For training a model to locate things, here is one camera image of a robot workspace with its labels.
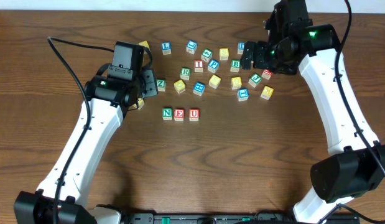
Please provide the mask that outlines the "green R block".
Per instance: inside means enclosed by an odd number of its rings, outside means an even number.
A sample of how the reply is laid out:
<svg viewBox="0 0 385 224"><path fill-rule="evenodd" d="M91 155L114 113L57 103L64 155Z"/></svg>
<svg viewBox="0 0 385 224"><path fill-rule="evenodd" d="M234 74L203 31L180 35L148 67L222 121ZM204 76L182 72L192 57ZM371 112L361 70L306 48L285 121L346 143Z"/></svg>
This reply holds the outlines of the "green R block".
<svg viewBox="0 0 385 224"><path fill-rule="evenodd" d="M181 68L180 78L182 80L189 80L190 79L190 75L191 75L191 69L190 68L186 68L186 67L182 67Z"/></svg>

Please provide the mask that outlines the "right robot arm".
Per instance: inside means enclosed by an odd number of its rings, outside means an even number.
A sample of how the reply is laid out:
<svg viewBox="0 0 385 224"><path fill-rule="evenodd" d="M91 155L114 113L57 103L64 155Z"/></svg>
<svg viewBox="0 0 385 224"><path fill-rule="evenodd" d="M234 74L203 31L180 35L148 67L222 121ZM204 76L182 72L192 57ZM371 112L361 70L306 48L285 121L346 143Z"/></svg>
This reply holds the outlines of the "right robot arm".
<svg viewBox="0 0 385 224"><path fill-rule="evenodd" d="M292 209L296 223L324 223L338 209L385 181L385 144L367 123L345 70L333 26L316 26L304 0L284 0L264 23L268 40L246 42L245 70L257 68L301 75L315 100L327 137L329 157L310 170L312 188Z"/></svg>

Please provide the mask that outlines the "red E block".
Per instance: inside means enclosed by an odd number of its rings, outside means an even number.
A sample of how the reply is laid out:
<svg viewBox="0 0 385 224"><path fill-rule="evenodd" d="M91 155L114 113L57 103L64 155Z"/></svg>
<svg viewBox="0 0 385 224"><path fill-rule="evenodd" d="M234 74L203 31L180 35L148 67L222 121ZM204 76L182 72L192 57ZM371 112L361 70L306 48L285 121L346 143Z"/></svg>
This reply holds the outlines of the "red E block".
<svg viewBox="0 0 385 224"><path fill-rule="evenodd" d="M185 110L176 108L174 110L174 120L175 121L183 121L185 118Z"/></svg>

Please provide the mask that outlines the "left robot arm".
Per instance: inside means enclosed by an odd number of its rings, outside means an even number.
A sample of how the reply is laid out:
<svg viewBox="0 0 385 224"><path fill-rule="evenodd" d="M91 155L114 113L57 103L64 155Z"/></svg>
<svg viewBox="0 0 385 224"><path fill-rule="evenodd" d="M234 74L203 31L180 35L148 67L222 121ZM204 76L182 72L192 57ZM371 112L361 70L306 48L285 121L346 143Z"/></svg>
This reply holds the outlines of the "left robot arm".
<svg viewBox="0 0 385 224"><path fill-rule="evenodd" d="M111 205L87 209L95 171L109 140L139 100L158 94L148 47L118 41L113 60L82 85L77 124L58 161L34 193L22 191L14 202L18 223L127 223L126 214Z"/></svg>

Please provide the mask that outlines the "red U block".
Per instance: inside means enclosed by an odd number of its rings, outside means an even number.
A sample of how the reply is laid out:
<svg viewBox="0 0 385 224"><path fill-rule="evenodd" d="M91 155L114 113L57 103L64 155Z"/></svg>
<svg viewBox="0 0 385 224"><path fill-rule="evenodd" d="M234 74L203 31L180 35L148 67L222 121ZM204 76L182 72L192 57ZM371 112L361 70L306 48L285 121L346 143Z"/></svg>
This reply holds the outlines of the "red U block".
<svg viewBox="0 0 385 224"><path fill-rule="evenodd" d="M200 110L199 109L189 109L189 120L190 121L198 121L200 118Z"/></svg>

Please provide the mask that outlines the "blue P block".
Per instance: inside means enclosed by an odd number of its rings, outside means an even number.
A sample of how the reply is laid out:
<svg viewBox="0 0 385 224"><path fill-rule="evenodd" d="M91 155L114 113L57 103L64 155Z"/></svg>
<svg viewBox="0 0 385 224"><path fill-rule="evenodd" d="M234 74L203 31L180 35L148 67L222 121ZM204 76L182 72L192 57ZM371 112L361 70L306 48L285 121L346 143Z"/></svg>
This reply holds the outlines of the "blue P block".
<svg viewBox="0 0 385 224"><path fill-rule="evenodd" d="M208 62L208 71L211 72L211 73L216 73L218 68L220 66L220 63L215 60L215 59L211 59L209 62Z"/></svg>

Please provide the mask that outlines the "green N block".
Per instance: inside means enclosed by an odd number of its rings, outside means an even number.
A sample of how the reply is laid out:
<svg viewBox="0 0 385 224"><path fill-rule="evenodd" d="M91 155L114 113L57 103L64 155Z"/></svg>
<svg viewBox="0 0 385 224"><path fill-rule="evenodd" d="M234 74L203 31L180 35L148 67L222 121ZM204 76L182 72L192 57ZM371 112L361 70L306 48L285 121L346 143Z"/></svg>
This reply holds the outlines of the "green N block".
<svg viewBox="0 0 385 224"><path fill-rule="evenodd" d="M165 121L173 119L173 110L172 108L163 108L162 109L162 119Z"/></svg>

